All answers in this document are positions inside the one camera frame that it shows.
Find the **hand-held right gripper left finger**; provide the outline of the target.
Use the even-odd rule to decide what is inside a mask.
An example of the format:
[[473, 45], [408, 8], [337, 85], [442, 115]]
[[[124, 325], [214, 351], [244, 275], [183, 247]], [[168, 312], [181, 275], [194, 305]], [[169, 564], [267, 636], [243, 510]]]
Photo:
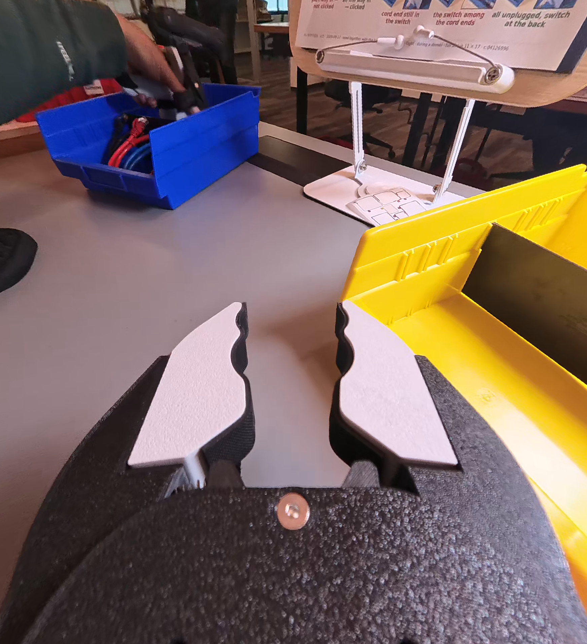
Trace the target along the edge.
[[194, 489], [207, 485], [216, 462], [241, 467], [255, 444], [247, 337], [247, 305], [233, 302], [172, 350], [129, 467], [180, 466]]

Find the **person's left hand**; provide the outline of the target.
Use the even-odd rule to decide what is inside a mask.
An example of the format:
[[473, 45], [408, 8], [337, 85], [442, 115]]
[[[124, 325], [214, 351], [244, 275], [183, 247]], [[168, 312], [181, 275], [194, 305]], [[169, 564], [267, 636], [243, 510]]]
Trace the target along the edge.
[[114, 16], [125, 41], [128, 74], [142, 80], [144, 90], [164, 88], [173, 95], [184, 93], [184, 85], [179, 82], [156, 44], [128, 19], [118, 13], [114, 13]]

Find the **printed instruction sheet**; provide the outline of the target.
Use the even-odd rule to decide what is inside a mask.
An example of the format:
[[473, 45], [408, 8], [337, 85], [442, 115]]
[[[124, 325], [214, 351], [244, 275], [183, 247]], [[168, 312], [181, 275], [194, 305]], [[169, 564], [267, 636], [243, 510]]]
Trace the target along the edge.
[[301, 1], [296, 46], [357, 42], [393, 57], [569, 73], [587, 49], [587, 1]]

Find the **person's left forearm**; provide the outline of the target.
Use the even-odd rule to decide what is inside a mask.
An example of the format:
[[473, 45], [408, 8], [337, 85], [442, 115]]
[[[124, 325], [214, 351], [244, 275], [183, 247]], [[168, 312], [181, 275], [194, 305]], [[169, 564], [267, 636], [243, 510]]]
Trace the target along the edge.
[[118, 18], [91, 1], [0, 1], [0, 125], [127, 69]]

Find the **white document stand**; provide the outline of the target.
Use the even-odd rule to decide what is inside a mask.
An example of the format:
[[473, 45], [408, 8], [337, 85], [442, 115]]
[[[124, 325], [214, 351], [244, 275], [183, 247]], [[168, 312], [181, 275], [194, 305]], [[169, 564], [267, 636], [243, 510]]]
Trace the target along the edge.
[[[449, 185], [475, 102], [533, 108], [565, 100], [587, 86], [587, 49], [571, 72], [555, 73], [513, 69], [480, 56], [475, 60], [415, 60], [380, 55], [358, 48], [361, 42], [318, 50], [300, 48], [295, 45], [300, 3], [289, 3], [293, 58], [300, 71], [348, 82], [353, 136], [352, 165], [307, 184], [304, 194], [370, 227], [461, 199], [449, 191]], [[436, 93], [466, 101], [444, 177], [436, 186], [369, 166], [363, 149], [362, 85]]]

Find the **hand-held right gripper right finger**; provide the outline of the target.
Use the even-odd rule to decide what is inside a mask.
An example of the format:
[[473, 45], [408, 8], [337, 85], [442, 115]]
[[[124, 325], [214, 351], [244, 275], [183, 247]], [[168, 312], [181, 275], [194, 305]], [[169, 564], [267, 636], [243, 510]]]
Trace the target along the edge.
[[451, 471], [459, 461], [414, 352], [353, 302], [337, 304], [339, 378], [330, 445], [349, 466], [371, 462], [390, 487], [413, 487], [416, 466]]

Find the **red plastic tray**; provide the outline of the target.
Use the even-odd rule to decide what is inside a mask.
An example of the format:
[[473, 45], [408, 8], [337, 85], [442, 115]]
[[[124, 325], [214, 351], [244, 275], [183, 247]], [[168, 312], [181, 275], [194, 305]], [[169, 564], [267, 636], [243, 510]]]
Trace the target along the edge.
[[16, 117], [14, 121], [21, 123], [33, 122], [36, 120], [35, 115], [42, 111], [68, 106], [89, 99], [119, 93], [121, 91], [122, 87], [115, 79], [97, 79], [89, 85], [78, 86], [67, 92], [54, 96], [34, 109]]

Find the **yellow plastic bin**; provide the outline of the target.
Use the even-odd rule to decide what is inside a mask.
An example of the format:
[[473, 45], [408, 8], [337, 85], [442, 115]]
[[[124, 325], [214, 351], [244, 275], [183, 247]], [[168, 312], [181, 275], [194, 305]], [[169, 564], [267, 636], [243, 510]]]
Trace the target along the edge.
[[587, 385], [463, 293], [494, 223], [587, 269], [586, 167], [365, 232], [342, 297], [428, 358], [504, 441], [587, 611]]

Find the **black bin divider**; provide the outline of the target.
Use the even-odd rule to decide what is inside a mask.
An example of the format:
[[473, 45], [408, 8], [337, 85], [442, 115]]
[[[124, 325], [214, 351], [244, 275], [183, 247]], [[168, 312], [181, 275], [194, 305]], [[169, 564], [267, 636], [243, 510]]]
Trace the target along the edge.
[[587, 269], [492, 224], [463, 293], [587, 385]]

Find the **black office chair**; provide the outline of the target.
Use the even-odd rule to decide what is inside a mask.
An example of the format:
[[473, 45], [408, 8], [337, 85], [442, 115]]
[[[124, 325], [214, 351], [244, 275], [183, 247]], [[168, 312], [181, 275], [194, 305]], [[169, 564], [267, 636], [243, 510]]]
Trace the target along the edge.
[[[351, 108], [351, 94], [347, 81], [329, 80], [324, 85], [324, 94], [326, 97], [336, 101], [336, 108]], [[401, 90], [395, 90], [384, 86], [362, 85], [362, 111], [375, 112], [382, 114], [380, 105], [388, 105], [397, 102], [402, 97]], [[370, 154], [369, 144], [378, 146], [387, 150], [389, 160], [395, 158], [393, 146], [382, 141], [368, 132], [363, 132], [363, 149], [366, 154]]]

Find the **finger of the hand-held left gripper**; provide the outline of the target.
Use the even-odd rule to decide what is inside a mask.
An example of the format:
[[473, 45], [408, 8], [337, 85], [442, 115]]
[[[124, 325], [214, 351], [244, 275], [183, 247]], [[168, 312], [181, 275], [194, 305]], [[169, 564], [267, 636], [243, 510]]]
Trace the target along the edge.
[[[185, 69], [181, 59], [180, 53], [173, 46], [164, 47], [164, 58], [166, 59], [169, 68], [176, 76], [177, 80], [184, 85], [185, 83]], [[176, 112], [176, 119], [183, 119], [189, 116], [189, 94], [186, 89], [182, 92], [172, 92], [174, 101], [174, 111]]]
[[180, 45], [180, 58], [183, 64], [185, 87], [185, 92], [180, 94], [180, 111], [187, 115], [194, 115], [208, 108], [208, 101], [187, 44]]

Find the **blue plastic bin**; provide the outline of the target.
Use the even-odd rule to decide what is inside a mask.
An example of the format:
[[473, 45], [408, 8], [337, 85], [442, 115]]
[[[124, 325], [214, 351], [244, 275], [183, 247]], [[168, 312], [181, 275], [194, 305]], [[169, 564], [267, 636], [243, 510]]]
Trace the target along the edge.
[[208, 108], [150, 132], [150, 159], [139, 167], [152, 173], [104, 160], [117, 117], [159, 117], [126, 93], [42, 111], [36, 120], [62, 175], [92, 191], [175, 209], [258, 152], [261, 89], [208, 83], [203, 89]]

